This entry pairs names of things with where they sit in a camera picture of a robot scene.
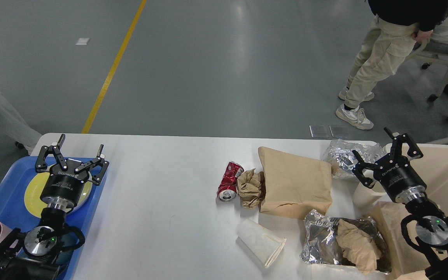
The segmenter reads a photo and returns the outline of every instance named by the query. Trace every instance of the chair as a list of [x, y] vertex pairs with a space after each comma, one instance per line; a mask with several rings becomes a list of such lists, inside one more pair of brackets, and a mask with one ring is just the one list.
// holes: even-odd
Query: chair
[[424, 63], [421, 66], [421, 69], [428, 69], [433, 63], [442, 64], [447, 66], [447, 71], [443, 76], [442, 85], [437, 90], [437, 94], [431, 94], [428, 97], [429, 102], [435, 101], [438, 97], [441, 96], [445, 85], [448, 84], [448, 61], [444, 59], [440, 59], [441, 56], [448, 56], [448, 44], [439, 43], [434, 40], [430, 40], [430, 42], [423, 42], [421, 45], [416, 44], [414, 51], [406, 57], [406, 60], [416, 58], [422, 60]]

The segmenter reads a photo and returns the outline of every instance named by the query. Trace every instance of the beige pants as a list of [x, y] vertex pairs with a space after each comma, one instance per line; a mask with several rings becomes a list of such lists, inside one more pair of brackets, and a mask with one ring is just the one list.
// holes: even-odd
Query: beige pants
[[412, 34], [418, 29], [418, 23], [396, 25], [375, 16], [348, 75], [345, 105], [356, 108], [377, 82], [397, 72], [416, 43]]

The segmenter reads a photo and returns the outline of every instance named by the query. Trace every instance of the concrete floor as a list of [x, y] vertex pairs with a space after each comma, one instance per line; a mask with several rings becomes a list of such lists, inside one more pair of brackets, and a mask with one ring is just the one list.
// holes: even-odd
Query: concrete floor
[[[0, 0], [0, 91], [40, 133], [80, 133], [140, 3]], [[373, 130], [334, 115], [372, 17], [363, 1], [147, 0], [89, 132], [311, 139], [322, 124], [382, 145], [385, 126], [448, 137], [448, 96], [427, 102], [445, 68], [416, 60], [363, 103]], [[0, 182], [26, 155], [13, 142], [0, 131]]]

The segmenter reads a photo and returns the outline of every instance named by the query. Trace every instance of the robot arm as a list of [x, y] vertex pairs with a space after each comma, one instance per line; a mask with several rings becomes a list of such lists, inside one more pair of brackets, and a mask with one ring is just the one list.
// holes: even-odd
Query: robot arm
[[[392, 138], [392, 147], [388, 154], [374, 164], [365, 163], [357, 151], [353, 151], [359, 161], [353, 173], [366, 187], [372, 188], [373, 180], [363, 175], [364, 170], [372, 170], [373, 176], [385, 189], [393, 202], [405, 204], [410, 213], [401, 222], [402, 235], [412, 248], [423, 253], [430, 267], [426, 269], [429, 279], [448, 279], [448, 257], [440, 260], [433, 249], [439, 253], [448, 252], [448, 216], [446, 216], [426, 195], [426, 184], [412, 168], [409, 161], [423, 157], [413, 139], [407, 135], [392, 133], [385, 128]], [[402, 144], [409, 145], [407, 156], [402, 155]], [[416, 242], [409, 237], [407, 226], [416, 221]]]
[[[40, 196], [47, 206], [42, 210], [36, 227], [26, 233], [15, 228], [0, 243], [0, 279], [55, 280], [67, 267], [66, 263], [57, 263], [60, 254], [77, 250], [85, 243], [80, 229], [65, 223], [65, 210], [77, 206], [87, 181], [96, 185], [102, 182], [109, 162], [101, 154], [103, 145], [100, 145], [96, 157], [86, 163], [73, 158], [65, 159], [60, 151], [64, 140], [65, 135], [62, 134], [56, 145], [43, 146], [39, 152], [35, 171], [49, 170]], [[56, 164], [48, 167], [46, 157], [50, 154], [55, 157]], [[91, 175], [89, 171], [96, 166], [100, 166], [101, 170]], [[68, 234], [73, 234], [77, 242], [67, 243], [64, 237]]]

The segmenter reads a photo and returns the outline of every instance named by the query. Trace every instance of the blue tray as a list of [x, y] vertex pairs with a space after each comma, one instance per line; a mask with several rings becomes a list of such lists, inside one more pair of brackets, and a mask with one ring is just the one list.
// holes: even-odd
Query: blue tray
[[[91, 160], [91, 158], [72, 158], [82, 161], [83, 163]], [[27, 211], [23, 201], [27, 185], [36, 175], [34, 169], [36, 159], [37, 156], [20, 158], [11, 165], [0, 184], [0, 221], [11, 229], [20, 228], [22, 232], [27, 232], [36, 227], [39, 223], [39, 218]], [[53, 165], [56, 161], [53, 157], [48, 157], [46, 158], [46, 163], [48, 163], [48, 165]], [[96, 174], [99, 170], [100, 167], [97, 166], [91, 170], [91, 174]], [[86, 242], [88, 241], [87, 236], [89, 226], [93, 220], [96, 206], [98, 206], [98, 201], [100, 200], [107, 174], [108, 172], [105, 174], [105, 177], [99, 186], [93, 185], [91, 194], [82, 207], [77, 209], [74, 213], [67, 215], [65, 219], [65, 222], [70, 226], [76, 226], [82, 230], [86, 237]], [[57, 278], [58, 280], [70, 280], [72, 278], [81, 252], [82, 247], [73, 252], [68, 268], [61, 273]]]

